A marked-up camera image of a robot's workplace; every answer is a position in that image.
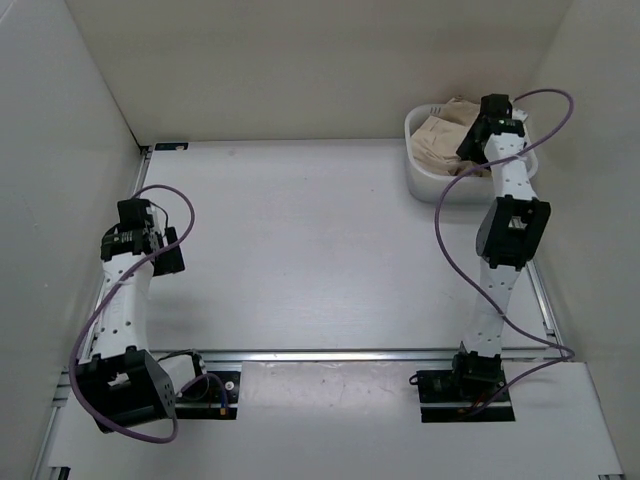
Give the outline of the beige trousers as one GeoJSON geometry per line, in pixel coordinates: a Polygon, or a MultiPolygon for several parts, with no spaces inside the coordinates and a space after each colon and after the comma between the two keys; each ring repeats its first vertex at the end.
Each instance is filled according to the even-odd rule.
{"type": "Polygon", "coordinates": [[[457,176],[475,164],[456,153],[479,114],[476,103],[456,97],[438,114],[430,115],[410,136],[412,157],[425,170],[443,176],[457,176]]]}

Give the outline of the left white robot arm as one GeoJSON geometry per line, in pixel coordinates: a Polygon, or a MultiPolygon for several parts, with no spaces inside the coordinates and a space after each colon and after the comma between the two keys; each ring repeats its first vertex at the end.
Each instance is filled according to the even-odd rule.
{"type": "Polygon", "coordinates": [[[149,443],[136,427],[175,421],[180,393],[206,395],[210,377],[190,354],[156,359],[149,351],[146,309],[153,278],[184,269],[172,227],[122,221],[102,239],[105,291],[72,348],[69,378],[76,400],[103,433],[149,443]]]}

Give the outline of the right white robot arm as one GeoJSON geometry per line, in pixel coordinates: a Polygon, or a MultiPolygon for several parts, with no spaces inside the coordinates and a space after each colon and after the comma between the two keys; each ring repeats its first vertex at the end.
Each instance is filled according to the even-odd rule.
{"type": "Polygon", "coordinates": [[[538,199],[526,161],[490,168],[495,199],[476,235],[480,287],[475,311],[453,361],[449,387],[470,400],[501,382],[503,315],[521,270],[534,257],[551,214],[538,199]]]}

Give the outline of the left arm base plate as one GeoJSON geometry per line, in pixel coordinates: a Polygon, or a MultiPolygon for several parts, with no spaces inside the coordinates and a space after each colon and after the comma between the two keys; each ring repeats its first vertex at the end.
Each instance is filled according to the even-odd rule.
{"type": "Polygon", "coordinates": [[[237,419],[242,372],[239,363],[206,361],[207,372],[220,382],[208,378],[191,386],[177,399],[179,420],[234,421],[237,419]]]}

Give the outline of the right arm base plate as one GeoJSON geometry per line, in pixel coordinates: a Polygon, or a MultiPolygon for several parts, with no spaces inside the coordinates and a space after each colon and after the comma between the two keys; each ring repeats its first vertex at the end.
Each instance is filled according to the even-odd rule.
{"type": "Polygon", "coordinates": [[[422,423],[494,423],[516,420],[503,372],[492,386],[467,390],[450,370],[419,370],[409,377],[417,388],[422,423]]]}

